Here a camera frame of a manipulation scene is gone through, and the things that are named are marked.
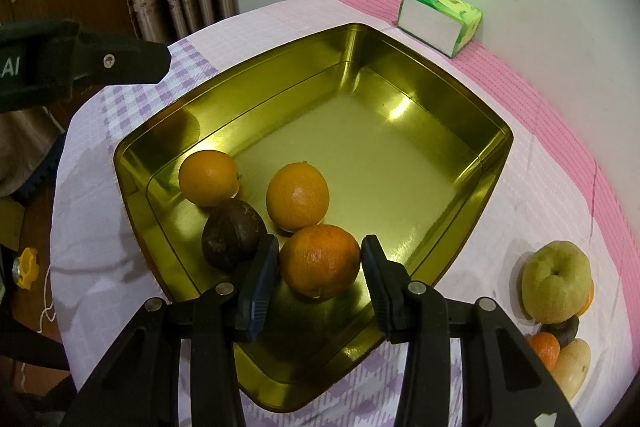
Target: yellow plastic object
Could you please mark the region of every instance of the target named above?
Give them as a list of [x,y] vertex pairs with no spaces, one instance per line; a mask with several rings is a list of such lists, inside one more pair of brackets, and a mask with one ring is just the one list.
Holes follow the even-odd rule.
[[[238,197],[281,245],[267,186],[282,166],[310,163],[329,187],[324,223],[358,242],[376,234],[389,259],[433,283],[482,213],[512,141],[504,121],[449,73],[369,26],[349,24],[223,71],[127,136],[114,164],[147,262],[182,301],[228,280],[202,254],[206,211],[178,186],[193,152],[234,157]],[[322,303],[280,283],[257,341],[235,345],[238,382],[265,409],[295,410],[381,339],[362,273]]]
[[21,256],[18,257],[20,264],[20,277],[16,284],[24,290],[31,289],[31,283],[38,278],[40,266],[38,266],[38,250],[35,248],[25,248]]

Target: green apple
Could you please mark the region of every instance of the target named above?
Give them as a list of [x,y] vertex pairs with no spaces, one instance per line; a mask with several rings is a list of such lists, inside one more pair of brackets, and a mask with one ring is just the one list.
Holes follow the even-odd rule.
[[587,256],[570,241],[552,241],[527,261],[522,304],[540,323],[564,322],[584,306],[590,288]]

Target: white cable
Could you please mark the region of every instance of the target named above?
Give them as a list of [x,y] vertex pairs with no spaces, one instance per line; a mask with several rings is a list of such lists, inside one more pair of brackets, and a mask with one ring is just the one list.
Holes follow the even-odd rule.
[[[42,310],[42,313],[40,314],[40,323],[39,323],[39,328],[38,328],[38,333],[42,334],[42,322],[44,320],[44,317],[46,315],[47,320],[49,322],[53,322],[54,320],[56,320],[56,311],[53,311],[53,315],[51,317],[49,317],[49,312],[51,310],[53,310],[53,299],[51,299],[51,304],[47,304],[47,281],[49,280],[49,273],[51,272],[51,265],[49,265],[49,267],[47,268],[47,274],[44,276],[44,290],[42,291],[42,301],[44,302],[44,309]],[[20,373],[22,374],[22,378],[20,379],[20,387],[22,388],[22,392],[26,393],[26,389],[24,388],[24,383],[27,381],[27,376],[24,374],[24,366],[26,364],[23,362],[22,365],[20,366]]]

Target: dark purple fruit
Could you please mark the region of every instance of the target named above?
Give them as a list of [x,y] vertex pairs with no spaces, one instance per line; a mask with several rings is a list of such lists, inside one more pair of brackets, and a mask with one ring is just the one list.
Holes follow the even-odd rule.
[[578,334],[579,326],[580,319],[574,315],[564,322],[558,322],[557,324],[544,324],[540,331],[551,333],[556,339],[558,339],[558,343],[562,348],[568,346],[574,341],[575,335]]
[[232,272],[255,255],[267,234],[260,214],[245,201],[225,200],[211,209],[202,232],[202,253],[218,269]]

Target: potato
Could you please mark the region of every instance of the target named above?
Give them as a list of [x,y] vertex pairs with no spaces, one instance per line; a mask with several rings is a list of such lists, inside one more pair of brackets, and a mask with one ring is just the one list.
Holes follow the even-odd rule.
[[551,370],[551,376],[567,400],[571,400],[580,391],[590,364],[591,348],[582,339],[575,339],[560,350],[558,362]]

